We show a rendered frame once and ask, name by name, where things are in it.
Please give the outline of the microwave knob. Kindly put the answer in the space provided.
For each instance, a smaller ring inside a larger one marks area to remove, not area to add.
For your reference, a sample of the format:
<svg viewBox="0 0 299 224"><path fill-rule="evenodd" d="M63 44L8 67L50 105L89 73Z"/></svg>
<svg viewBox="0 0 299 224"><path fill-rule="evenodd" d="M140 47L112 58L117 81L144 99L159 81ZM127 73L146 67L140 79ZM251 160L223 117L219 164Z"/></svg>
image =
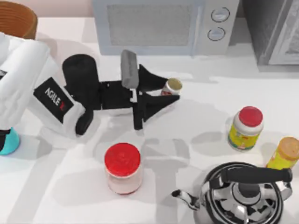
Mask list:
<svg viewBox="0 0 299 224"><path fill-rule="evenodd" d="M222 40L226 35L226 31L221 27L216 27L214 29L211 29L207 33L207 37L209 40L213 42L217 42Z"/></svg>
<svg viewBox="0 0 299 224"><path fill-rule="evenodd" d="M226 7L215 9L211 13L211 18L214 22L224 22L230 16L230 11Z"/></svg>

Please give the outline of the orange-lidded yellow bottle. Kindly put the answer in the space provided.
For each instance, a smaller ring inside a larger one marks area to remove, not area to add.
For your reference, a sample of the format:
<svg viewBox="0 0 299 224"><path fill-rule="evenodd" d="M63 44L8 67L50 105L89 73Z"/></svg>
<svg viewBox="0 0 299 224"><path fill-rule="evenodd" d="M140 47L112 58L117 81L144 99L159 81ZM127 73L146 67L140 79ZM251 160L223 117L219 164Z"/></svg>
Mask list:
<svg viewBox="0 0 299 224"><path fill-rule="evenodd" d="M299 159L299 140L294 137L284 137L267 163L267 168L293 168Z"/></svg>

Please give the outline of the brown ribbed plant pot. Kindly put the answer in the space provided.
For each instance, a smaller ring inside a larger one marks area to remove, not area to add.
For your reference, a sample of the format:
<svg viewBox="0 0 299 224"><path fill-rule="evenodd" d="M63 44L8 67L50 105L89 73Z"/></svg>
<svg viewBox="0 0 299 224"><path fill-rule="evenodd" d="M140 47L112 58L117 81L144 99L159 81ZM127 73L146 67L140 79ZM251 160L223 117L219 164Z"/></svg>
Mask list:
<svg viewBox="0 0 299 224"><path fill-rule="evenodd" d="M29 7L0 0L0 32L24 39L36 38L38 17Z"/></svg>

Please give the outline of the shiny steel kettle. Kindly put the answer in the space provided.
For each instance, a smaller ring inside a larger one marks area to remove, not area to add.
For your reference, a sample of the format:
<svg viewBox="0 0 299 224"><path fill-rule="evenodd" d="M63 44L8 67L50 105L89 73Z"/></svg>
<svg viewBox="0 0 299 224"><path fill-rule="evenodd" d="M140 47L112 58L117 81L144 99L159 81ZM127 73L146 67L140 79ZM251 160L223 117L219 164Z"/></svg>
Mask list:
<svg viewBox="0 0 299 224"><path fill-rule="evenodd" d="M292 179L290 168L227 162L207 173L196 195L181 189L171 195L193 210L195 224L279 224Z"/></svg>

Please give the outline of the red-lidded pink jar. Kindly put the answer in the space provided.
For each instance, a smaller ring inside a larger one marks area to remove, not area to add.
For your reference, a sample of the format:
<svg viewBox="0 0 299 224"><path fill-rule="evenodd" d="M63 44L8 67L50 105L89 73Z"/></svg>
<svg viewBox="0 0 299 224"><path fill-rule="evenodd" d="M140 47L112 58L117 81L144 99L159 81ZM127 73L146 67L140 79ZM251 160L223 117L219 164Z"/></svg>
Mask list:
<svg viewBox="0 0 299 224"><path fill-rule="evenodd" d="M109 188L118 195L136 192L143 181L142 158L138 148L130 143L112 145L104 155Z"/></svg>

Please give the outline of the pale grey rounded box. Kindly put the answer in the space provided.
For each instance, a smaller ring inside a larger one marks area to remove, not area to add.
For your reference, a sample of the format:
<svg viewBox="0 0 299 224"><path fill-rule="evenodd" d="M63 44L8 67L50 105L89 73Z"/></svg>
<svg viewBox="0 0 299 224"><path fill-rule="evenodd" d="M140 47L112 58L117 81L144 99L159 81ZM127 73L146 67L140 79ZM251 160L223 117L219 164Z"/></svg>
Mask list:
<svg viewBox="0 0 299 224"><path fill-rule="evenodd" d="M139 85L137 56L127 49L121 53L121 82L127 89L136 89Z"/></svg>

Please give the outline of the pale microwave oven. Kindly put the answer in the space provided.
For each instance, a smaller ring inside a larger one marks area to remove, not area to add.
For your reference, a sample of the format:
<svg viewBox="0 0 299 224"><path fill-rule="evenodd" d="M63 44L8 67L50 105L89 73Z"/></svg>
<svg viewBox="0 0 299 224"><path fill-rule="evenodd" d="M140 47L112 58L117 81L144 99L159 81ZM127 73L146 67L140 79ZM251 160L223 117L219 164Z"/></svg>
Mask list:
<svg viewBox="0 0 299 224"><path fill-rule="evenodd" d="M99 49L119 55L124 49L138 55L223 55L226 53L240 0L93 0ZM224 22L211 13L226 7ZM208 39L221 27L225 37Z"/></svg>

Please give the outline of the teal cup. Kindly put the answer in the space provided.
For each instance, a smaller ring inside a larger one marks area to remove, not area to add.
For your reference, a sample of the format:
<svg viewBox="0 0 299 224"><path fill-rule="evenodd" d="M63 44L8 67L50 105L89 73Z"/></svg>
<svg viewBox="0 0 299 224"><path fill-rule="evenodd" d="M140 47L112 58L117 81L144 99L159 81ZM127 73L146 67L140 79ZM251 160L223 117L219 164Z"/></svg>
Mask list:
<svg viewBox="0 0 299 224"><path fill-rule="evenodd" d="M20 139L14 128L0 130L0 155L13 153L19 146Z"/></svg>

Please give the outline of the red and white can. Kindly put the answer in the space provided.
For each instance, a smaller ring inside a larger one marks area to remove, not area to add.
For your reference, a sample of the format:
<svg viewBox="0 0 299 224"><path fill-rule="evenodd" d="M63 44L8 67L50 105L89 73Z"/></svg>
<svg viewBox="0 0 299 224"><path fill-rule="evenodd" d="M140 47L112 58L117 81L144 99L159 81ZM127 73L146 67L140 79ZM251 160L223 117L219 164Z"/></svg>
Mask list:
<svg viewBox="0 0 299 224"><path fill-rule="evenodd" d="M161 90L161 96L179 95L182 90L182 83L176 78L169 78Z"/></svg>

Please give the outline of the red-lidded yellow label bottle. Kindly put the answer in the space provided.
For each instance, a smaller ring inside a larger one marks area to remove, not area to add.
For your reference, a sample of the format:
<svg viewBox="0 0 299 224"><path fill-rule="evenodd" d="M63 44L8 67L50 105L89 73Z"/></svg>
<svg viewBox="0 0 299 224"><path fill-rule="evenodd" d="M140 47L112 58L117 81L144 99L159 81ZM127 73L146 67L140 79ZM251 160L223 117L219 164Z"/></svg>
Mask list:
<svg viewBox="0 0 299 224"><path fill-rule="evenodd" d="M228 132L228 142L242 152L251 150L263 127L263 113L254 106L246 106L234 116Z"/></svg>

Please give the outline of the grey cabinet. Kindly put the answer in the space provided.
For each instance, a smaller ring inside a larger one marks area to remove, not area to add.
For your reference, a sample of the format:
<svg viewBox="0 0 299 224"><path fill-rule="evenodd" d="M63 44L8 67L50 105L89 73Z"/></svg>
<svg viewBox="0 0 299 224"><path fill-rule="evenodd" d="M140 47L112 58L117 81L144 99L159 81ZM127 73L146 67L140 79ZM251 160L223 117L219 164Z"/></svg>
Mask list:
<svg viewBox="0 0 299 224"><path fill-rule="evenodd" d="M299 65L299 0L242 0L258 65Z"/></svg>

